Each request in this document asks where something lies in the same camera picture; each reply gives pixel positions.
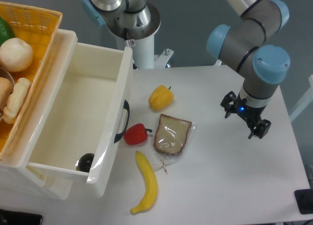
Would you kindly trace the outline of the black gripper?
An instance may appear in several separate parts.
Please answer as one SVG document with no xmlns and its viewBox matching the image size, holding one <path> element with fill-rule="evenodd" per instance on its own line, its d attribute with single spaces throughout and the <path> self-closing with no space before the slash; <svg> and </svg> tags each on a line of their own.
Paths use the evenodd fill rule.
<svg viewBox="0 0 313 225">
<path fill-rule="evenodd" d="M 269 131 L 271 122 L 266 119 L 261 119 L 261 114 L 265 107 L 255 108 L 246 104 L 246 99 L 236 99 L 237 96 L 233 91 L 230 91 L 221 101 L 221 107 L 224 108 L 225 118 L 228 118 L 232 113 L 236 113 L 243 119 L 250 129 L 248 139 L 253 136 L 262 139 Z"/>
</svg>

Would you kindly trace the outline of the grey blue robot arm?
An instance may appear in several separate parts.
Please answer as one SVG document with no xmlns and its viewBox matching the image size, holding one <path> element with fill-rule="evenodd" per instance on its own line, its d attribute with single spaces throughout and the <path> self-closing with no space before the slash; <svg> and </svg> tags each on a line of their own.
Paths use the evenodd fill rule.
<svg viewBox="0 0 313 225">
<path fill-rule="evenodd" d="M 291 60 L 279 46 L 266 41 L 288 22 L 290 12 L 281 0 L 226 0 L 242 22 L 236 27 L 217 26 L 206 48 L 216 59 L 244 78 L 239 94 L 229 92 L 221 101 L 225 117 L 237 114 L 262 139 L 271 122 L 261 118 L 278 85 L 285 79 Z"/>
</svg>

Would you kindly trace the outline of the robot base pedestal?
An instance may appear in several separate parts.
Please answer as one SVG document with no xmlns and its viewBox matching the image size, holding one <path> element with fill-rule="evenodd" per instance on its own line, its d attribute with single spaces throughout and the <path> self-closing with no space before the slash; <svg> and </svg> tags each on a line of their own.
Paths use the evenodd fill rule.
<svg viewBox="0 0 313 225">
<path fill-rule="evenodd" d="M 135 69 L 168 68 L 173 50 L 155 54 L 155 34 L 161 25 L 160 13 L 147 0 L 81 0 L 97 26 L 107 26 L 117 48 L 133 51 Z"/>
</svg>

